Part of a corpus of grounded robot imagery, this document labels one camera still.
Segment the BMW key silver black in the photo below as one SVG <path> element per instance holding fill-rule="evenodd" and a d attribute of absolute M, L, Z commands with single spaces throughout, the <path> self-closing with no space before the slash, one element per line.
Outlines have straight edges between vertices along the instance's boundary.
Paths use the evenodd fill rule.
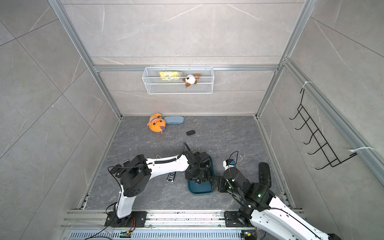
<path fill-rule="evenodd" d="M 167 177 L 167 182 L 172 183 L 175 180 L 175 175 L 176 175 L 175 172 L 169 173 L 169 175 Z"/>

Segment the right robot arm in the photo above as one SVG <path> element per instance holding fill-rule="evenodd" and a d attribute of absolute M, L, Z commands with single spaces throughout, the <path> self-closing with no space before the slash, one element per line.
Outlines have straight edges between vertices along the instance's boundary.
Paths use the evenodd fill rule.
<path fill-rule="evenodd" d="M 241 205 L 237 212 L 225 212 L 226 219 L 235 227 L 253 226 L 279 240 L 339 239 L 336 234 L 324 233 L 309 224 L 271 191 L 271 172 L 266 163 L 259 165 L 257 183 L 251 183 L 235 166 L 230 166 L 223 176 L 212 179 L 212 186 L 230 194 Z"/>

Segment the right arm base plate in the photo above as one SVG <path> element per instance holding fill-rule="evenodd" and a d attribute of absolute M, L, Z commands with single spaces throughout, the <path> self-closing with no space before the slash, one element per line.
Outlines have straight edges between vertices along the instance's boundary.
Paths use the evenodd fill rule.
<path fill-rule="evenodd" d="M 251 228 L 250 215 L 236 211 L 224 212 L 225 225 L 227 228 Z"/>

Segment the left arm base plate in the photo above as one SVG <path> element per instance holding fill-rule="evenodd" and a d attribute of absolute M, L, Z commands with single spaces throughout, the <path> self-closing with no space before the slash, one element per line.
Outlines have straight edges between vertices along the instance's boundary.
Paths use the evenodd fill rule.
<path fill-rule="evenodd" d="M 146 223 L 148 212 L 132 212 L 128 217 L 119 219 L 115 211 L 110 211 L 107 213 L 107 218 L 105 221 L 105 227 L 112 228 L 143 228 Z"/>

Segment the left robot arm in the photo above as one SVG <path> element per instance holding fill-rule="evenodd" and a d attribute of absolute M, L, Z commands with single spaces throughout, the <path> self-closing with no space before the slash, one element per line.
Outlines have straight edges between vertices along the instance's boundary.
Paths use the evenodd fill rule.
<path fill-rule="evenodd" d="M 147 186 L 149 180 L 173 172 L 184 172 L 187 181 L 205 183 L 213 176 L 212 159 L 206 153 L 185 151 L 179 155 L 160 159 L 146 159 L 137 155 L 124 163 L 120 177 L 120 195 L 116 205 L 118 219 L 129 217 L 136 196 Z"/>

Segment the teal storage box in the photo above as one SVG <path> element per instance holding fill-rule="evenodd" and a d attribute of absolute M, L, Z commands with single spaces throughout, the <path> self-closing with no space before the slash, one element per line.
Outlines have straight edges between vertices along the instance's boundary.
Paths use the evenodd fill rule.
<path fill-rule="evenodd" d="M 215 172 L 213 167 L 213 161 L 210 155 L 208 158 L 198 167 L 198 172 L 195 177 L 188 177 L 188 189 L 194 195 L 206 195 L 213 192 L 212 180 Z"/>

